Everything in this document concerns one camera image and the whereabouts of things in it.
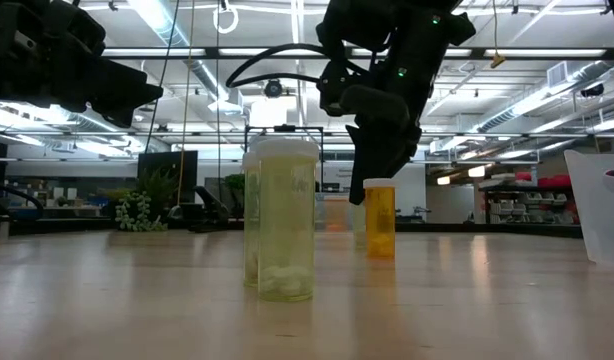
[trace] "red object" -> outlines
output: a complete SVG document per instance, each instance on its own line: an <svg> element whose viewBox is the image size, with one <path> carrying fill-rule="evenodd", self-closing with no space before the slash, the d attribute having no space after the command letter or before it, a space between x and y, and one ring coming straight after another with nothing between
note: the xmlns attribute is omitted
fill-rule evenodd
<svg viewBox="0 0 614 360"><path fill-rule="evenodd" d="M569 175L556 175L552 178L538 179L539 187L566 187L571 186Z"/></svg>
<svg viewBox="0 0 614 360"><path fill-rule="evenodd" d="M528 173L528 172L516 173L516 180L531 181L531 173Z"/></svg>

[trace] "security camera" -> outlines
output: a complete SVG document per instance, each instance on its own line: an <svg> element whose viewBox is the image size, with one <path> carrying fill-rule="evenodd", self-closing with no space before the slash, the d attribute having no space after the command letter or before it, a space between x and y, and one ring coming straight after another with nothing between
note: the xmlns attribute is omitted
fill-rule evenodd
<svg viewBox="0 0 614 360"><path fill-rule="evenodd" d="M270 99L277 99L283 94L283 86L280 84L280 80L269 80L265 85L265 96Z"/></svg>

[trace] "potted plant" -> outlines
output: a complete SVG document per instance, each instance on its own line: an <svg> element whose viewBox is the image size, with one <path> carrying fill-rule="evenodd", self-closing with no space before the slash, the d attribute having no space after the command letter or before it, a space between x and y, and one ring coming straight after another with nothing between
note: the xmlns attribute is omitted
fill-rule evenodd
<svg viewBox="0 0 614 360"><path fill-rule="evenodd" d="M232 216L242 219L245 213L245 174L225 177L225 185L229 188L234 200L234 208L231 209Z"/></svg>
<svg viewBox="0 0 614 360"><path fill-rule="evenodd" d="M169 171L144 171L138 178L136 191L120 199L116 206L116 222L124 231L167 230L167 208L178 189L176 177Z"/></svg>

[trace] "green plant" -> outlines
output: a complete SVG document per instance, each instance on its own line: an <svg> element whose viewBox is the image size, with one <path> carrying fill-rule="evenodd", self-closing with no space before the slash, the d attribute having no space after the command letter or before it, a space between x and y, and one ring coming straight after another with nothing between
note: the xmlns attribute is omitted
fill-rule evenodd
<svg viewBox="0 0 614 360"><path fill-rule="evenodd" d="M120 199L120 204L116 206L116 222L120 230L144 232L144 231L165 231L167 224L160 222L160 216L154 221L150 221L151 197L147 192L132 192Z"/></svg>
<svg viewBox="0 0 614 360"><path fill-rule="evenodd" d="M107 197L110 201L120 201L120 199L129 195L133 190L126 188L119 189L100 189L98 193Z"/></svg>
<svg viewBox="0 0 614 360"><path fill-rule="evenodd" d="M139 194L149 196L152 202L159 206L167 205L177 190L176 176L171 175L170 171L162 171L161 169L152 173L147 170L143 171L136 186L136 191Z"/></svg>
<svg viewBox="0 0 614 360"><path fill-rule="evenodd" d="M225 184L234 191L245 191L245 174L235 174L225 177Z"/></svg>

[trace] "white cap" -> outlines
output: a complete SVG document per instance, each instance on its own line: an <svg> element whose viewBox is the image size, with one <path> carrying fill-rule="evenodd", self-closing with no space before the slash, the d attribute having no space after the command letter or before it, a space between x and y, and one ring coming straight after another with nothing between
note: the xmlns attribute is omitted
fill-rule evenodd
<svg viewBox="0 0 614 360"><path fill-rule="evenodd" d="M296 139L267 140L256 147L259 159L277 156L305 156L318 160L318 153L318 145Z"/></svg>
<svg viewBox="0 0 614 360"><path fill-rule="evenodd" d="M377 188L377 187L396 187L396 182L392 179L366 179L363 181L363 188Z"/></svg>
<svg viewBox="0 0 614 360"><path fill-rule="evenodd" d="M243 155L243 169L251 169L258 167L258 156L253 151Z"/></svg>

